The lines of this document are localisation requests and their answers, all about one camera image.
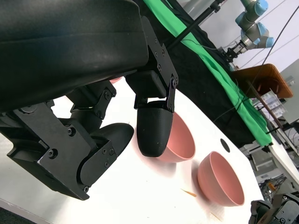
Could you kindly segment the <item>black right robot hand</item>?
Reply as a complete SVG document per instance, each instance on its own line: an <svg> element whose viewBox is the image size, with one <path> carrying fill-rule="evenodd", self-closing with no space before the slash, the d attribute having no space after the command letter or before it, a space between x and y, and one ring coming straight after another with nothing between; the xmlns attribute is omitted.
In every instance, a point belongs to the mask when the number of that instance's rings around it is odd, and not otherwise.
<svg viewBox="0 0 299 224"><path fill-rule="evenodd" d="M250 224L297 224L299 222L299 195L275 195L272 202L251 202Z"/></svg>

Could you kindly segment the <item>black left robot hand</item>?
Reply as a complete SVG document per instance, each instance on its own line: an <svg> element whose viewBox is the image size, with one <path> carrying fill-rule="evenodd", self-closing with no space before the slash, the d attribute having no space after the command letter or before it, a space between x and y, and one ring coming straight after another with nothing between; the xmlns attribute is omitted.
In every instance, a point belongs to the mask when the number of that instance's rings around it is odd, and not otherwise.
<svg viewBox="0 0 299 224"><path fill-rule="evenodd" d="M161 156L177 84L132 0L0 3L0 132L9 158L54 191L87 200L134 134Z"/></svg>

